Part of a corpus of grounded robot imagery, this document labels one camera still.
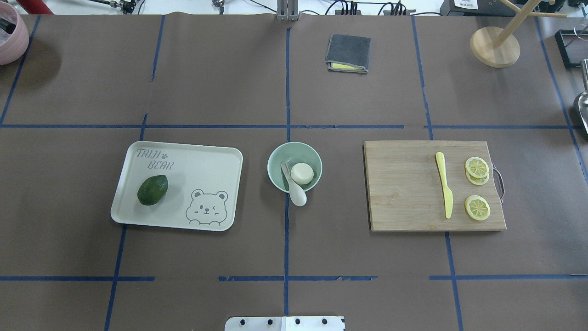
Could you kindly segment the white steamed bun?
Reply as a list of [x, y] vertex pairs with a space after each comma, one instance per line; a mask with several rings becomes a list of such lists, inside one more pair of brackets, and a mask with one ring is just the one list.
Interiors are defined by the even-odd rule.
[[307, 163], [296, 163], [290, 170], [294, 182], [300, 186], [309, 184], [315, 176], [313, 168]]

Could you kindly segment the white plastic spoon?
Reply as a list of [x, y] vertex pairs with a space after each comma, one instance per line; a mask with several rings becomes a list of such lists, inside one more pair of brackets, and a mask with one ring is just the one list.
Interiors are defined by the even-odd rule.
[[306, 193], [303, 191], [302, 187], [294, 181], [286, 163], [281, 163], [281, 170], [282, 174], [285, 176], [286, 182], [288, 183], [288, 194], [292, 203], [294, 203], [296, 206], [306, 205]]

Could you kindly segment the green ceramic bowl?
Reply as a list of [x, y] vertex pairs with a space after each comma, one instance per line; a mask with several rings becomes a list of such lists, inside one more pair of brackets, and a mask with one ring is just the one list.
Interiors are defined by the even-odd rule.
[[310, 191], [321, 180], [323, 164], [318, 152], [305, 143], [292, 141], [275, 148], [267, 160], [267, 175], [271, 183], [279, 190], [288, 193], [288, 183], [283, 175], [281, 163], [286, 163], [288, 169], [298, 163], [308, 164], [314, 172], [309, 183], [301, 184], [303, 191]]

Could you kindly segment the pink bowl of ice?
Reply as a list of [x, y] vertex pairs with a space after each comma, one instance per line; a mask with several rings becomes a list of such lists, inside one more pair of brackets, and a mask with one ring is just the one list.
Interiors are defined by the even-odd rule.
[[12, 34], [3, 29], [0, 32], [0, 64], [7, 65], [23, 56], [29, 45], [29, 32], [21, 15], [10, 4], [0, 3], [0, 16], [16, 26]]

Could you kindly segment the cream bear tray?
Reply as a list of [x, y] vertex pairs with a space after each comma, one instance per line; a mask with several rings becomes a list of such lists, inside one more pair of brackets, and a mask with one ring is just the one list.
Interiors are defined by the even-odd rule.
[[[124, 224], [225, 231], [234, 223], [243, 155], [209, 145], [137, 141], [131, 144], [111, 207]], [[142, 205], [139, 187], [165, 175], [168, 190], [155, 205]]]

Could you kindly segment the wooden cutting board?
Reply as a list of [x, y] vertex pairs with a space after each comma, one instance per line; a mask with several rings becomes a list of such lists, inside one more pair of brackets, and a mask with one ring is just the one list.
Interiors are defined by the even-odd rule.
[[[453, 214], [445, 218], [444, 199], [435, 153], [447, 164], [448, 186], [453, 191]], [[383, 140], [363, 144], [370, 228], [373, 231], [503, 231], [506, 222], [493, 172], [483, 186], [466, 178], [464, 163], [481, 157], [492, 166], [485, 141]], [[491, 215], [471, 219], [465, 199], [479, 195]]]

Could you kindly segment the grey yellow folded cloth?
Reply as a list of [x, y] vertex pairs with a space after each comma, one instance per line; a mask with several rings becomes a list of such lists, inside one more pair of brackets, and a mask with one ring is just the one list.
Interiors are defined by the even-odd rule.
[[325, 55], [330, 71], [367, 74], [369, 72], [371, 38], [332, 34]]

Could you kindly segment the green avocado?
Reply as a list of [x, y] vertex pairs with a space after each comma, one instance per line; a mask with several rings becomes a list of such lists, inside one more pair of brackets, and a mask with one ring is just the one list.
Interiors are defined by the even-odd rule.
[[138, 188], [137, 198], [141, 205], [155, 205], [168, 190], [168, 178], [166, 175], [157, 175], [147, 178]]

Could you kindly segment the lemon slice pair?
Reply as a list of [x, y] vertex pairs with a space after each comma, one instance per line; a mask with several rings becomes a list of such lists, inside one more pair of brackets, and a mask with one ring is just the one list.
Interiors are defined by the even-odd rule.
[[464, 163], [466, 178], [475, 186], [483, 186], [489, 180], [490, 169], [481, 157], [470, 157]]

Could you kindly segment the single lemon slice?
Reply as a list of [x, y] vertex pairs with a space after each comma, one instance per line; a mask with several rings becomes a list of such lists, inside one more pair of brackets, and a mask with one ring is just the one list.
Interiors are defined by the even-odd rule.
[[491, 215], [489, 203], [479, 195], [467, 197], [464, 202], [464, 208], [468, 216], [475, 221], [485, 221]]

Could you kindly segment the silver metal scoop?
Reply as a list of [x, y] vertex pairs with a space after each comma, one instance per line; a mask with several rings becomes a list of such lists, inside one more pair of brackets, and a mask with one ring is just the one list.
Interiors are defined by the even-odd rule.
[[575, 109], [579, 115], [584, 131], [588, 133], [588, 59], [582, 60], [580, 63], [582, 72], [582, 84], [584, 91], [575, 98]]

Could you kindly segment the black tray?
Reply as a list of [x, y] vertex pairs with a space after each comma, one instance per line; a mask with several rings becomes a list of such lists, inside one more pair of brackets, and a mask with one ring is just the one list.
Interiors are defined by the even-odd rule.
[[554, 37], [563, 65], [566, 68], [580, 68], [588, 58], [587, 41], [578, 38], [574, 31], [565, 29], [558, 30]]

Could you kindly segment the red bottle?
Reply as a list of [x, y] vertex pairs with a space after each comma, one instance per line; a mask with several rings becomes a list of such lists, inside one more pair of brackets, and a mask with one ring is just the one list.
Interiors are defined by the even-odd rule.
[[17, 0], [22, 9], [29, 14], [53, 15], [43, 0]]

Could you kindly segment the aluminium frame post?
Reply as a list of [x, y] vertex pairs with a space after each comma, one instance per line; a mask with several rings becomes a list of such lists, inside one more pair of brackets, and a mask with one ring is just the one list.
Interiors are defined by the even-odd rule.
[[298, 0], [277, 0], [277, 20], [298, 21], [300, 17]]

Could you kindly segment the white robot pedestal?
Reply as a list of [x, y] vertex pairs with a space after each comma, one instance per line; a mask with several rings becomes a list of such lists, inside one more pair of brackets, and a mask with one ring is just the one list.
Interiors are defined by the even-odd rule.
[[340, 316], [251, 316], [227, 319], [225, 331], [345, 331]]

